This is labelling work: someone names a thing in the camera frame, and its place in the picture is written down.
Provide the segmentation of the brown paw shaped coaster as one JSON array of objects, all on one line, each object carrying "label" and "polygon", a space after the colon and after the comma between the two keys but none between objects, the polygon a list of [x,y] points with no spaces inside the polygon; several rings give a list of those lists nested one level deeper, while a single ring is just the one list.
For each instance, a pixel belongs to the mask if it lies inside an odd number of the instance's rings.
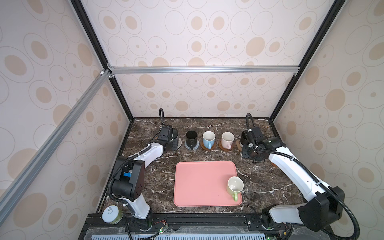
[{"label": "brown paw shaped coaster", "polygon": [[240,140],[237,140],[236,141],[236,145],[238,147],[238,150],[241,152],[242,151],[242,148],[243,148],[243,145],[241,144]]}]

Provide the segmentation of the black mug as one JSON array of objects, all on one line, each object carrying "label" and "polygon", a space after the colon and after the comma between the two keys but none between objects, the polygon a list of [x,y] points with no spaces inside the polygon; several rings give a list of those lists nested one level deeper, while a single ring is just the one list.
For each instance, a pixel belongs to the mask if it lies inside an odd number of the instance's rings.
[{"label": "black mug", "polygon": [[246,134],[247,131],[243,131],[242,134],[241,134],[241,139],[240,139],[240,146],[241,148],[244,146],[244,145],[248,145],[249,142],[248,142],[248,139],[247,139],[247,134]]},{"label": "black mug", "polygon": [[186,133],[186,141],[188,146],[194,147],[198,142],[198,133],[196,131],[188,131]]}]

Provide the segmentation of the blue grey round coaster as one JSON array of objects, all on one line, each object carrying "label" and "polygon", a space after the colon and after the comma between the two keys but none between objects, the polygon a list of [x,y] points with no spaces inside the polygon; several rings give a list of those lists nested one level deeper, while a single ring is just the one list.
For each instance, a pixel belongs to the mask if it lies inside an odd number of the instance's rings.
[{"label": "blue grey round coaster", "polygon": [[194,147],[190,147],[190,146],[188,146],[187,141],[185,141],[184,145],[185,145],[185,147],[186,147],[188,150],[192,150],[192,151],[194,151],[194,150],[197,150],[197,149],[199,148],[199,146],[200,146],[200,142],[197,142],[197,144],[196,144]]}]

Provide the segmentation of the white pink mug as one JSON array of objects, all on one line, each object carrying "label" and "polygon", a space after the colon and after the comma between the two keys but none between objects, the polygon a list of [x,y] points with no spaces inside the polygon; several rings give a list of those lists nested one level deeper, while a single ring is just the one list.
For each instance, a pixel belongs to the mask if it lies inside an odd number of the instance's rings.
[{"label": "white pink mug", "polygon": [[222,134],[222,145],[223,147],[230,149],[230,145],[233,145],[233,142],[235,140],[235,135],[231,132],[224,132]]}]

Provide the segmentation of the light green mug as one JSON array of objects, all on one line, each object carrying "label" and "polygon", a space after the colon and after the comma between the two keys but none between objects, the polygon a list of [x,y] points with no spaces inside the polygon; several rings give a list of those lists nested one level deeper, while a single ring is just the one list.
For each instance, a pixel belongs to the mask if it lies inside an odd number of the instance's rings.
[{"label": "light green mug", "polygon": [[238,201],[241,191],[244,188],[244,183],[239,177],[230,177],[227,183],[227,193],[235,202]]}]

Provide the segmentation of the blue mug white inside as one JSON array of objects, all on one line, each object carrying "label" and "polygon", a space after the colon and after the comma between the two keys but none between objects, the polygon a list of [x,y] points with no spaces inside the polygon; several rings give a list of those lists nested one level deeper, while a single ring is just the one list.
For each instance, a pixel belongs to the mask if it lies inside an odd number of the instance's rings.
[{"label": "blue mug white inside", "polygon": [[211,150],[215,144],[216,135],[212,131],[206,131],[203,133],[203,146],[206,149]]}]

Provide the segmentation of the light grey woven coaster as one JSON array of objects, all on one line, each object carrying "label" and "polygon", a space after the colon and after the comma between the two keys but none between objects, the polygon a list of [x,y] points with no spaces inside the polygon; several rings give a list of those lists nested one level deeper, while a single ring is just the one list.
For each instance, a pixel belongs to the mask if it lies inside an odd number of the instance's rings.
[{"label": "light grey woven coaster", "polygon": [[178,139],[177,149],[179,149],[181,146],[182,146],[182,140]]}]

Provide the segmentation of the grey mug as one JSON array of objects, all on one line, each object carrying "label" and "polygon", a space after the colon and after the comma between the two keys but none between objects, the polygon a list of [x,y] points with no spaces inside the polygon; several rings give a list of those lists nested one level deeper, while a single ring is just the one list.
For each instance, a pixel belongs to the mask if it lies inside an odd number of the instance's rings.
[{"label": "grey mug", "polygon": [[179,137],[179,133],[177,129],[173,129],[173,140],[176,140]]}]

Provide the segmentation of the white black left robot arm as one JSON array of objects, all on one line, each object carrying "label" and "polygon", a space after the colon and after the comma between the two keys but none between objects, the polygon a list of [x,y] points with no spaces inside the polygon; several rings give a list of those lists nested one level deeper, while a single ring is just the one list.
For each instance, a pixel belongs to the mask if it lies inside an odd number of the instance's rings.
[{"label": "white black left robot arm", "polygon": [[119,157],[107,184],[107,194],[115,202],[128,207],[142,228],[152,226],[153,211],[142,194],[145,168],[154,160],[181,146],[178,130],[166,125],[164,110],[159,109],[161,125],[147,146],[129,157]]}]

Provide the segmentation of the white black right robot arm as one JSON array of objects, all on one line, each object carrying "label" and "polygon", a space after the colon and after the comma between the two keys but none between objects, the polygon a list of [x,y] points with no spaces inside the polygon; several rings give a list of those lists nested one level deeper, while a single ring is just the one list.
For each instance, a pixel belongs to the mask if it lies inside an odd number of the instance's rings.
[{"label": "white black right robot arm", "polygon": [[360,226],[344,202],[344,191],[318,178],[292,154],[280,138],[267,138],[256,126],[250,113],[246,115],[246,126],[243,133],[247,140],[242,146],[242,158],[252,160],[253,163],[263,163],[269,159],[289,177],[306,200],[301,205],[271,205],[264,208],[260,214],[262,227],[266,231],[271,231],[278,224],[290,224],[288,233],[281,237],[284,240],[289,239],[296,225],[305,226],[313,232],[322,231],[329,237],[341,240],[341,236],[328,231],[327,228],[346,213],[354,228],[348,239],[358,239],[361,233]]}]

